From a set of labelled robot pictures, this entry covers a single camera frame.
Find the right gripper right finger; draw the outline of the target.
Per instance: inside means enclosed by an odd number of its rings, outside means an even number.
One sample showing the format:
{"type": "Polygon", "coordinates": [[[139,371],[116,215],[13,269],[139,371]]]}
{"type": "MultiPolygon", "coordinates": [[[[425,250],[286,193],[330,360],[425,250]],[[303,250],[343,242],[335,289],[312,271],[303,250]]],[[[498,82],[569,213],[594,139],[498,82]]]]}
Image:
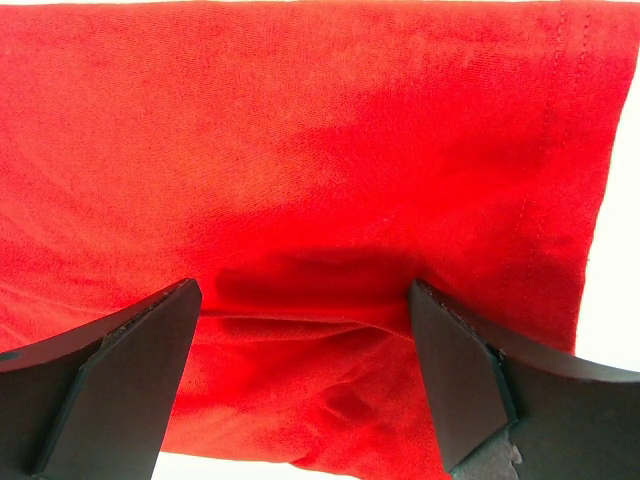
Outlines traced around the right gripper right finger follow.
{"type": "Polygon", "coordinates": [[[635,479],[639,376],[548,347],[422,282],[411,328],[453,479],[635,479]]]}

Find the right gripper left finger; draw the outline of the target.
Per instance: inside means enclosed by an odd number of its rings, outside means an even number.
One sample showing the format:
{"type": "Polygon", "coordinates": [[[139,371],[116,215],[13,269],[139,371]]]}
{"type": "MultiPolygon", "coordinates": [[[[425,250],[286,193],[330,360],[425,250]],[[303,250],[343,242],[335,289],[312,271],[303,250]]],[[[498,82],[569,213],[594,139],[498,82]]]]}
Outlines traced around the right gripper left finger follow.
{"type": "Polygon", "coordinates": [[[149,479],[202,301],[184,279],[1,355],[4,479],[149,479]]]}

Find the red t-shirt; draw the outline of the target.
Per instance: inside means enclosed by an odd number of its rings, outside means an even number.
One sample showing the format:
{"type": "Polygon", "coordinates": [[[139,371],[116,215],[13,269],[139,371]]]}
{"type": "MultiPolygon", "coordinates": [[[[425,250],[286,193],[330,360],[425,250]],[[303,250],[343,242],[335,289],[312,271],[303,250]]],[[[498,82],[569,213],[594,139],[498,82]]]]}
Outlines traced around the red t-shirt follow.
{"type": "Polygon", "coordinates": [[[182,278],[165,450],[441,479],[407,292],[570,352],[639,8],[1,10],[1,346],[182,278]]]}

